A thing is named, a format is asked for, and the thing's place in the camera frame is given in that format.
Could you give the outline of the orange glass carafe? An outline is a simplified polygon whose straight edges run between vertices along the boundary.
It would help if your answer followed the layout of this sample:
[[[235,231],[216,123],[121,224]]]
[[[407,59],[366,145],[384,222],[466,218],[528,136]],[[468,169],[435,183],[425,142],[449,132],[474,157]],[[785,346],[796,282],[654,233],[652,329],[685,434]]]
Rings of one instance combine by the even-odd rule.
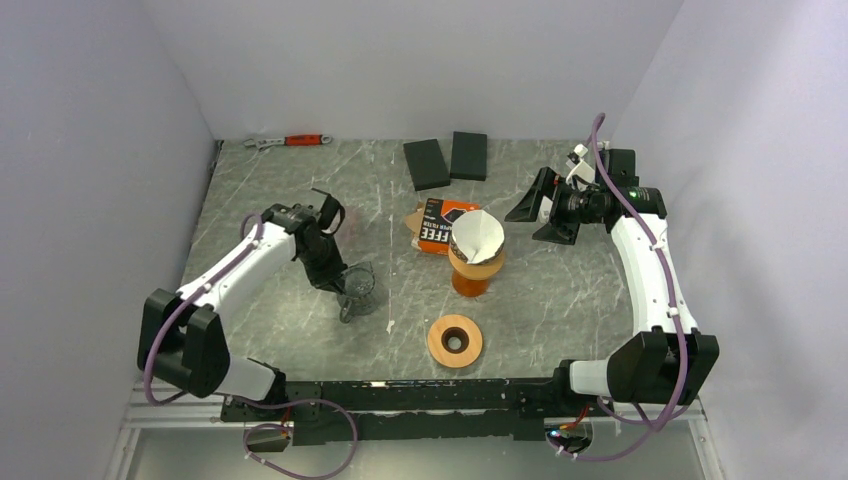
[[[451,276],[451,284],[454,290],[461,296],[475,298],[487,292],[491,282],[491,276],[480,279],[471,279],[454,270]]]

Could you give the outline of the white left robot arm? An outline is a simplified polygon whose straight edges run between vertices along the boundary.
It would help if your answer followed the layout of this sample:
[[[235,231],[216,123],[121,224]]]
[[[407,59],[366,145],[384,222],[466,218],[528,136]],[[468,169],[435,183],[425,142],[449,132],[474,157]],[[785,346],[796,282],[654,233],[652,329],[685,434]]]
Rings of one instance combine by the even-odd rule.
[[[264,420],[285,411],[285,373],[234,355],[224,322],[290,261],[302,264],[314,289],[344,294],[348,266],[335,233],[346,210],[331,194],[314,193],[313,203],[274,204],[248,215],[239,243],[210,270],[174,291],[157,289],[147,297],[137,364],[149,404],[216,395],[248,405]]]

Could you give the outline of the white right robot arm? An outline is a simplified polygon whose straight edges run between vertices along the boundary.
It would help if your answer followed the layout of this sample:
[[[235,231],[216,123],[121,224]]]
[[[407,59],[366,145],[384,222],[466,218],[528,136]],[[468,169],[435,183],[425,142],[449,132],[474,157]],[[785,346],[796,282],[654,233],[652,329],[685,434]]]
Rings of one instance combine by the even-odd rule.
[[[557,411],[574,415],[590,397],[618,403],[688,406],[697,397],[720,348],[701,333],[681,292],[667,244],[667,210],[661,192],[601,183],[584,190],[549,167],[505,217],[531,222],[544,201],[552,205],[533,239],[573,245],[581,226],[605,227],[622,261],[633,313],[633,334],[603,360],[570,361],[569,377],[551,388]]]

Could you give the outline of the clear glass ribbed dripper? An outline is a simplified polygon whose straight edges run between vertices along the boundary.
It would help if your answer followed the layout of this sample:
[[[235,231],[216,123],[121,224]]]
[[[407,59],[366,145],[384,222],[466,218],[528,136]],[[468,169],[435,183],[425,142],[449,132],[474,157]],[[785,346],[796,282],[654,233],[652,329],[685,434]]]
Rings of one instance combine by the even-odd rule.
[[[498,229],[455,230],[451,234],[454,254],[469,265],[485,265],[495,261],[502,253],[505,234]]]

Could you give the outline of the clear glass jar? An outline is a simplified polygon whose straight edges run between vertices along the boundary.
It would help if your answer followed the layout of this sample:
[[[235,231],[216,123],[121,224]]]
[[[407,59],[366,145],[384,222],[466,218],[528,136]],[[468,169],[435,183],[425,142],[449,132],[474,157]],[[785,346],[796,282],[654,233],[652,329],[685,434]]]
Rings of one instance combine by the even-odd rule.
[[[386,296],[386,290],[370,261],[350,266],[347,295],[336,295],[340,307],[339,321],[348,324],[355,318],[373,314],[386,301]]]

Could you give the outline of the white paper coffee filter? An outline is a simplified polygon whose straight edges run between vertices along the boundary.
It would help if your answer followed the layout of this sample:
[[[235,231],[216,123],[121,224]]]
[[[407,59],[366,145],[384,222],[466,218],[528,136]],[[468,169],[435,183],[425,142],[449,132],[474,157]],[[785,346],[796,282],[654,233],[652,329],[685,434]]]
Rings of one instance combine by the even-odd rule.
[[[453,223],[450,242],[465,263],[484,264],[501,253],[504,228],[497,218],[484,210],[469,211]]]

